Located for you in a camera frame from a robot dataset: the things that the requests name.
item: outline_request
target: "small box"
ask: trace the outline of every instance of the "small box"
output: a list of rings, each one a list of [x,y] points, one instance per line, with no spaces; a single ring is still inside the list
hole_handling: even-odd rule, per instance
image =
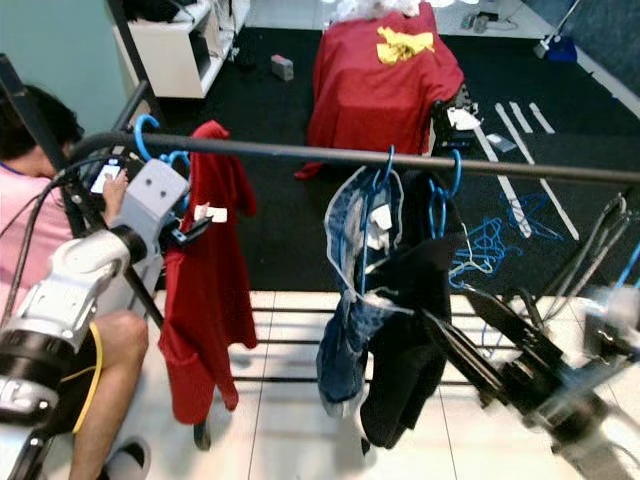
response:
[[[285,82],[293,80],[293,62],[282,55],[271,56],[271,71]]]

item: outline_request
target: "floor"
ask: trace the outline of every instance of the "floor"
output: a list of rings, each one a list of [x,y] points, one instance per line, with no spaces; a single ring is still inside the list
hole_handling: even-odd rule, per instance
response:
[[[338,0],[251,0],[252,6],[246,24],[251,27],[293,28],[321,30],[335,9]],[[520,0],[502,0],[501,19],[512,23],[490,24],[482,34],[461,28],[465,14],[477,12],[477,5],[460,0],[431,0],[441,35],[468,35],[484,37],[542,38],[553,30],[545,20]],[[598,63],[578,48],[578,63],[640,118],[640,98],[610,75]]]
[[[258,337],[319,340],[330,313],[304,310],[330,311],[337,299],[335,293],[254,292]],[[464,298],[452,301],[454,324],[480,342],[483,323],[471,315]],[[163,306],[162,295],[157,303]],[[554,341],[570,361],[581,358],[578,312],[576,301],[551,324]],[[200,452],[193,444],[192,429],[172,417],[164,362],[155,348],[158,331],[153,325],[150,330],[152,347],[138,394],[116,442],[131,435],[147,439],[152,450],[150,479],[580,478],[551,454],[545,434],[527,430],[516,414],[502,406],[482,411],[470,387],[441,386],[427,402],[414,432],[408,432],[394,450],[375,450],[363,458],[355,421],[328,418],[315,384],[238,382],[237,410],[230,414],[219,399],[214,402],[213,445],[209,452]],[[496,339],[497,334],[490,332],[485,341]],[[261,344],[253,351],[231,349],[234,376],[259,378],[314,377],[315,355],[314,346]],[[600,389],[604,399],[619,404],[636,420],[640,420],[639,373],[636,368]],[[447,367],[443,380],[462,379]],[[70,442],[67,437],[56,441],[47,460],[50,480],[66,478]]]

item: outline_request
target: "man's knee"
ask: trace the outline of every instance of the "man's knee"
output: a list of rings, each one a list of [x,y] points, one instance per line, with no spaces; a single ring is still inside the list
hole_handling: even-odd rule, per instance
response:
[[[123,312],[121,328],[126,332],[127,343],[132,352],[144,357],[149,347],[149,329],[144,318],[133,312]]]
[[[142,362],[149,346],[147,322],[142,317],[122,311],[99,317],[95,323],[110,361]]]

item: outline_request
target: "white tile floor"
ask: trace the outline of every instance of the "white tile floor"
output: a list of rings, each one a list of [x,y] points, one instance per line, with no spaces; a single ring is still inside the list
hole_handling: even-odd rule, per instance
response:
[[[322,310],[333,309],[338,296],[254,292],[251,298],[257,309],[260,339],[319,340],[330,318],[330,313]],[[157,301],[162,305],[163,298]],[[315,312],[300,312],[304,309]],[[579,358],[579,311],[579,303],[572,302],[551,324],[553,338],[569,354],[569,360]],[[454,324],[479,342],[483,323],[470,316],[468,302],[454,297],[453,312]],[[231,414],[220,399],[214,401],[210,415],[213,444],[210,451],[200,452],[193,444],[191,427],[173,419],[164,361],[155,347],[158,330],[152,325],[150,332],[151,348],[143,377],[117,440],[130,435],[147,439],[152,449],[150,479],[580,478],[551,454],[544,434],[526,430],[518,417],[501,405],[482,411],[470,387],[441,386],[425,405],[414,432],[407,432],[395,449],[375,450],[363,458],[355,420],[328,418],[315,384],[238,382],[237,410]],[[489,331],[485,340],[489,343],[496,338],[495,332]],[[316,351],[313,345],[261,344],[252,351],[234,346],[233,374],[315,377]],[[453,367],[447,367],[443,380],[462,379]],[[637,420],[639,379],[636,368],[601,389],[603,398],[619,403]],[[46,465],[51,480],[66,478],[70,451],[69,438],[56,441]]]

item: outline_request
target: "black hair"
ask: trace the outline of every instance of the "black hair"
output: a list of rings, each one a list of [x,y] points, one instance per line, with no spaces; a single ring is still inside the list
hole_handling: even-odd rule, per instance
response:
[[[27,85],[26,88],[60,147],[77,143],[82,138],[84,130],[72,110],[38,87]],[[0,159],[13,160],[29,153],[35,146],[35,140],[0,89]]]

